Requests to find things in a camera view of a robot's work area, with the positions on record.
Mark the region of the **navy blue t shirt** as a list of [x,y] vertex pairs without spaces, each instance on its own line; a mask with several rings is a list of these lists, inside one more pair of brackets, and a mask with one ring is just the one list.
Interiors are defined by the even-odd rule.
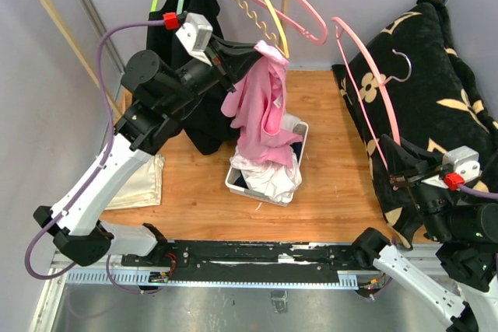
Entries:
[[233,185],[247,189],[247,183],[242,175],[238,176],[238,178],[233,182]]

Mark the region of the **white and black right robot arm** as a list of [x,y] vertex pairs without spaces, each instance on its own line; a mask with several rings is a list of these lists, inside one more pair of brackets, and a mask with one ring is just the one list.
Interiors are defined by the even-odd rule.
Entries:
[[459,202],[461,194],[474,194],[466,183],[480,174],[479,154],[468,146],[429,152],[390,135],[381,136],[380,147],[391,185],[409,192],[428,237],[441,245],[441,267],[462,294],[443,288],[373,228],[353,242],[354,264],[382,271],[423,300],[447,331],[495,331],[497,197],[481,193],[481,204]]

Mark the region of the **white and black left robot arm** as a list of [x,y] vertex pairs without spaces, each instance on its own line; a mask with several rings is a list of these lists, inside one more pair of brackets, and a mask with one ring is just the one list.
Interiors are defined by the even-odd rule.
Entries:
[[135,255],[149,266],[162,264],[167,239],[151,224],[116,225],[100,216],[132,174],[172,138],[185,108],[215,85],[232,91],[261,59],[254,44],[210,38],[207,60],[192,58],[177,70],[151,51],[132,56],[121,84],[135,98],[114,125],[110,141],[82,179],[53,206],[33,214],[57,249],[86,267],[107,255]]

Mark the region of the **black t shirt with print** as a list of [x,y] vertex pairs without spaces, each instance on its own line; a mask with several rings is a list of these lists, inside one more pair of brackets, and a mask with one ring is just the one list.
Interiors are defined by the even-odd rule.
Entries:
[[[217,0],[185,0],[184,12],[203,15],[212,25],[212,36],[223,39]],[[240,132],[230,126],[231,119],[221,112],[228,92],[219,84],[213,66],[191,58],[180,44],[172,46],[171,62],[181,81],[195,93],[181,115],[181,127],[195,148],[207,156],[217,152],[223,142],[238,138]]]

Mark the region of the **pink t shirt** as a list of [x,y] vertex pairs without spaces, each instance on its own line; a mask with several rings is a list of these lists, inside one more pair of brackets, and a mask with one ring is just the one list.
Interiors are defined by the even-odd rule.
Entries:
[[286,74],[289,62],[279,50],[263,40],[254,49],[261,55],[248,73],[235,84],[221,112],[232,119],[230,126],[240,131],[237,149],[255,163],[293,165],[291,144],[302,137],[282,128],[286,114]]

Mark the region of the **white t shirt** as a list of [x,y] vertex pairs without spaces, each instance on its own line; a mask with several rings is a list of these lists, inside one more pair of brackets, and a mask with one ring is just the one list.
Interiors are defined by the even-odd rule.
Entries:
[[238,114],[232,122],[240,129],[231,170],[237,171],[245,188],[274,204],[288,204],[303,181],[300,152],[303,122],[292,114]]

